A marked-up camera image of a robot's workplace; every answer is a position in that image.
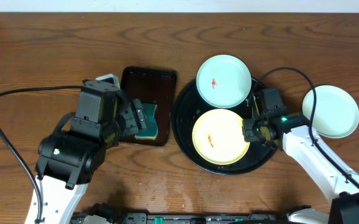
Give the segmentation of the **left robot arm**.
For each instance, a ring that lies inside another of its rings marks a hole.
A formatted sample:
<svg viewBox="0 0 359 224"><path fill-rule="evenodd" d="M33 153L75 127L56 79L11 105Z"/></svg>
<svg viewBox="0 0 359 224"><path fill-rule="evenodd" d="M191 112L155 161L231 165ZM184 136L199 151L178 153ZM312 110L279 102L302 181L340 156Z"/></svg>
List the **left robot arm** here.
<svg viewBox="0 0 359 224"><path fill-rule="evenodd" d="M85 80L77 110L64 115L39 145L26 223L69 223L106 151L146 128L139 99L129 100L113 79Z"/></svg>

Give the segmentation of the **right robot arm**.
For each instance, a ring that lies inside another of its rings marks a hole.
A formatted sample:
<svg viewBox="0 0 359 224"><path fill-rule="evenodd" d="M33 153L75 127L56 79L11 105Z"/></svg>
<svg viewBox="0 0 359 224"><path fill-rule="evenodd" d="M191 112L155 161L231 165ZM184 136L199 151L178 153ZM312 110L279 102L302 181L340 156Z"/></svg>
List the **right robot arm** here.
<svg viewBox="0 0 359 224"><path fill-rule="evenodd" d="M359 223L359 174L321 139L301 114L243 120L246 141L281 148L315 182L330 203L329 213L311 207L285 214L286 223Z"/></svg>

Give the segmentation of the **yellow plate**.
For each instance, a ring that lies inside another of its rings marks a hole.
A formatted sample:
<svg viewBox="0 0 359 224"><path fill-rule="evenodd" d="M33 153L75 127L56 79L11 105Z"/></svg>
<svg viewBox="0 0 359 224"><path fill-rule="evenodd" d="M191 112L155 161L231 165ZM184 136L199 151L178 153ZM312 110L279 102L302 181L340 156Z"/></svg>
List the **yellow plate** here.
<svg viewBox="0 0 359 224"><path fill-rule="evenodd" d="M225 109L201 115L193 126L192 142L203 159L216 165L239 161L250 147L243 136L242 117Z"/></svg>

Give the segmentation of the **green yellow sponge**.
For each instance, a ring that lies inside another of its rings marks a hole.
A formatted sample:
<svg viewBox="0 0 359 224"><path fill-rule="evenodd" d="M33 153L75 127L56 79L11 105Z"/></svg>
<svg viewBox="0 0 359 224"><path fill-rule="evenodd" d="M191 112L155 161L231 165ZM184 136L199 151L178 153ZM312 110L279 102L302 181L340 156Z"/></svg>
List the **green yellow sponge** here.
<svg viewBox="0 0 359 224"><path fill-rule="evenodd" d="M155 119L157 105L144 103L143 108L146 115L146 129L138 132L135 135L135 138L140 140L155 140L159 130L157 121Z"/></svg>

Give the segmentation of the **light blue front plate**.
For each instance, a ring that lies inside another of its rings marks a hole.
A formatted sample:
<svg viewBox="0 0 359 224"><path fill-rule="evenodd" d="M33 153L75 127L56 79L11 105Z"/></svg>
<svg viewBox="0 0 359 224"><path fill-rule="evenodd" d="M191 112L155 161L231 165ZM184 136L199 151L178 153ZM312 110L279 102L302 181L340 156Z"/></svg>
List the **light blue front plate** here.
<svg viewBox="0 0 359 224"><path fill-rule="evenodd" d="M359 124L359 108L345 90L322 85L315 88L317 103L313 127L328 138L344 138L353 133Z"/></svg>

